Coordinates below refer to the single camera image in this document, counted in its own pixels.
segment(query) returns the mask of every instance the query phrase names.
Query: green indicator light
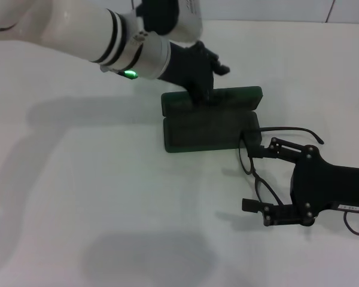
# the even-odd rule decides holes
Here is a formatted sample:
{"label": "green indicator light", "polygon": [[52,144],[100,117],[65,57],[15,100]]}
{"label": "green indicator light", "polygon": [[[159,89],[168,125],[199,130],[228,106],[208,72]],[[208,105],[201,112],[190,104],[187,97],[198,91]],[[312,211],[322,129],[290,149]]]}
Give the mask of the green indicator light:
{"label": "green indicator light", "polygon": [[125,71],[124,72],[125,74],[125,77],[128,77],[130,79],[137,79],[138,78],[138,75],[135,71]]}

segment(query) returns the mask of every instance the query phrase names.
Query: white table surface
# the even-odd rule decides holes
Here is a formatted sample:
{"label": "white table surface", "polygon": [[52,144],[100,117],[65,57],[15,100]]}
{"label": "white table surface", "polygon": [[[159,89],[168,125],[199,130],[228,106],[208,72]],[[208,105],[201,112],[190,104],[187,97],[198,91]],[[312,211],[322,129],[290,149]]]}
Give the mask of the white table surface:
{"label": "white table surface", "polygon": [[[216,88],[263,88],[262,126],[313,129],[327,161],[359,167],[359,26],[214,21],[203,40],[232,69]],[[342,213],[266,228],[241,211],[236,151],[165,152],[177,89],[0,42],[0,287],[359,286]],[[257,167],[290,202],[293,165]]]}

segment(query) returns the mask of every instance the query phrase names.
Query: robotic end effector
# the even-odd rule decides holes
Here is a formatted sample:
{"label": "robotic end effector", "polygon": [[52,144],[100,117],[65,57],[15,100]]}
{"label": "robotic end effector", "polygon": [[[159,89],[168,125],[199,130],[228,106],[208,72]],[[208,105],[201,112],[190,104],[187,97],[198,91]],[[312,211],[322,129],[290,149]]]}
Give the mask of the robotic end effector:
{"label": "robotic end effector", "polygon": [[[252,132],[241,133],[241,141],[245,144],[251,159],[250,170],[246,170],[242,164],[245,173],[253,174],[256,176],[256,181],[258,180],[253,158],[278,158],[294,163],[290,193],[292,204],[283,204],[268,186],[278,205],[263,203],[261,198],[260,201],[243,199],[243,211],[261,212],[265,226],[289,224],[311,226],[320,212],[327,209],[338,210],[344,212],[344,221],[348,229],[359,236],[359,233],[347,222],[348,213],[359,213],[359,169],[327,163],[316,146],[301,146],[273,138],[269,147],[265,148],[258,141],[254,143],[251,140],[252,135]],[[316,139],[319,143],[323,143],[320,138],[316,137]]]}
{"label": "robotic end effector", "polygon": [[194,104],[209,102],[214,73],[222,76],[230,69],[198,41],[202,33],[199,0],[142,0],[136,16],[142,19],[147,32],[178,42],[196,41],[190,48],[170,43],[170,61],[159,79],[184,87]]}

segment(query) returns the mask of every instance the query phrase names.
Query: cable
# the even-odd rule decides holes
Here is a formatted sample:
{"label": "cable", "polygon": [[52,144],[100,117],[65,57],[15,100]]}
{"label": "cable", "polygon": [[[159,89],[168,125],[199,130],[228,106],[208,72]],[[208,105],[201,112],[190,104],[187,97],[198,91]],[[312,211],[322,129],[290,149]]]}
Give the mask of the cable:
{"label": "cable", "polygon": [[345,213],[343,214],[343,221],[345,222],[346,227],[348,228],[348,230],[349,230],[352,234],[355,234],[356,236],[359,236],[359,232],[356,232],[355,230],[353,230],[353,229],[351,228],[351,226],[349,226],[348,221],[347,221],[347,214],[348,214],[348,212],[345,212]]}
{"label": "cable", "polygon": [[326,20],[325,20],[325,23],[328,23],[328,21],[330,20],[331,13],[332,13],[332,11],[333,11],[333,9],[334,9],[335,2],[336,2],[336,0],[333,0],[333,3],[331,4],[330,11],[328,12],[327,18],[326,18]]}

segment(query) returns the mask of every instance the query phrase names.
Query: eyeglasses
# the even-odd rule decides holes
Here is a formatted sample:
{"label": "eyeglasses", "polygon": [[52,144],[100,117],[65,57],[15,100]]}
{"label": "eyeglasses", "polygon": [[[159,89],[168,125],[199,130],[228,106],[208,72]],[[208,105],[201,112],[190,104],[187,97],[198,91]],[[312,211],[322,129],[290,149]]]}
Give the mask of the eyeglasses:
{"label": "eyeglasses", "polygon": [[255,177],[255,184],[254,184],[255,193],[257,194],[257,197],[261,203],[263,202],[261,198],[261,191],[267,190],[268,192],[271,193],[271,195],[274,196],[276,202],[279,205],[284,205],[282,200],[276,195],[276,193],[271,188],[271,186],[258,175],[254,166],[254,160],[252,156],[260,148],[260,142],[258,143],[258,135],[261,132],[274,132],[281,130],[298,130],[298,131],[308,132],[317,140],[319,144],[324,144],[324,141],[316,133],[314,133],[311,130],[303,129],[299,127],[264,127],[256,130],[242,131],[239,137],[239,145],[238,145],[239,159],[244,172],[247,175],[253,175]]}

